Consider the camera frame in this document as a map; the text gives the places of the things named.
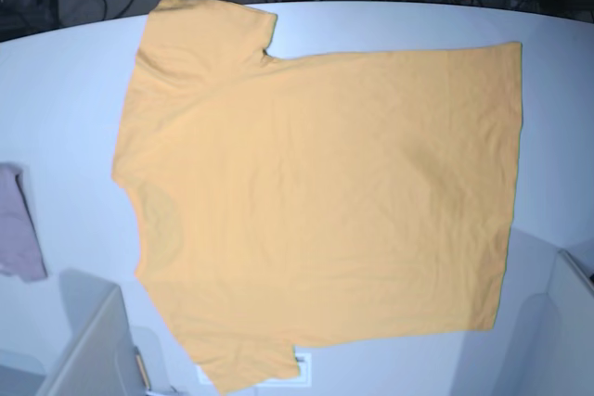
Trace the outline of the grey bin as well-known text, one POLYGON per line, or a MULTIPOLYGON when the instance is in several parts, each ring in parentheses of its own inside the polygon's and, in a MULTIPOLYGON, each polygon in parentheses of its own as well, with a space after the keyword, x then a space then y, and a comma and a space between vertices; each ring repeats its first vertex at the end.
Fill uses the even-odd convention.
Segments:
POLYGON ((593 284, 562 251, 553 266, 548 297, 551 318, 544 327, 541 395, 593 393, 593 284))
POLYGON ((75 332, 39 395, 145 395, 122 292, 111 286, 75 332))

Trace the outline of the pink folded cloth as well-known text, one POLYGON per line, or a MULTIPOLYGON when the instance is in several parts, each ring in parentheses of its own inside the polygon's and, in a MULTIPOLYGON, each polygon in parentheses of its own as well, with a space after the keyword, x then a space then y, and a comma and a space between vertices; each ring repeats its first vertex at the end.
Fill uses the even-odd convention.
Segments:
POLYGON ((46 279, 47 272, 20 174, 16 166, 1 165, 1 274, 33 282, 46 279))

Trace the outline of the pencil in bin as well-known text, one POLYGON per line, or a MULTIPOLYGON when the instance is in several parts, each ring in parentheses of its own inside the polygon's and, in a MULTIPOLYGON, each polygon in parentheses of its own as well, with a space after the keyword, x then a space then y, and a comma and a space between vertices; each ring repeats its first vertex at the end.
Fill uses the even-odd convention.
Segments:
POLYGON ((135 353, 135 359, 136 359, 136 365, 138 367, 138 370, 140 372, 140 376, 142 378, 143 384, 145 386, 146 390, 151 390, 151 383, 150 383, 150 379, 149 379, 149 374, 147 372, 147 369, 145 367, 143 358, 141 356, 141 354, 139 352, 135 353))

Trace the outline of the grey right bin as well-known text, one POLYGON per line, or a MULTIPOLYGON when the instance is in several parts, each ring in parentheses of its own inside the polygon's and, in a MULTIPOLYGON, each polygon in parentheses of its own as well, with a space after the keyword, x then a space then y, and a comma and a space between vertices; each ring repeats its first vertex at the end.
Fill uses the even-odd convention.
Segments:
POLYGON ((562 251, 553 266, 548 297, 551 318, 544 327, 541 395, 593 393, 593 284, 562 251))

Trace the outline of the white table slot plate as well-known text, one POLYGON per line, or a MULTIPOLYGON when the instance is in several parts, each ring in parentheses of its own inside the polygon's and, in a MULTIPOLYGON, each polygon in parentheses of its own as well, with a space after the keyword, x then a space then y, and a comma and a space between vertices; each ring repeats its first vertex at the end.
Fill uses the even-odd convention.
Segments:
POLYGON ((296 352, 295 359, 300 368, 300 374, 291 379, 270 378, 256 384, 261 388, 309 388, 313 382, 313 359, 309 352, 296 352))

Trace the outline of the yellow T-shirt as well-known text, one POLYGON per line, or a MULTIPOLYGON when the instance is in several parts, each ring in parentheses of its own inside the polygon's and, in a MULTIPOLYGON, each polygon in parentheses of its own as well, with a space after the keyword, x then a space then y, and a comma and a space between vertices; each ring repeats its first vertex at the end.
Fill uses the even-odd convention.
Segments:
POLYGON ((488 330, 506 270, 521 45, 281 59, 276 22, 161 0, 112 165, 136 277, 223 395, 297 346, 488 330))

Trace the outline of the grey left bin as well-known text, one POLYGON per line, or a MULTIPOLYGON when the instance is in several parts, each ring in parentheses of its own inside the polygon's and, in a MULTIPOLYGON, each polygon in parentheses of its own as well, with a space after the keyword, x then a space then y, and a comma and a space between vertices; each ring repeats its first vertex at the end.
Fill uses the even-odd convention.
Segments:
POLYGON ((111 286, 75 332, 39 395, 145 395, 122 292, 111 286))

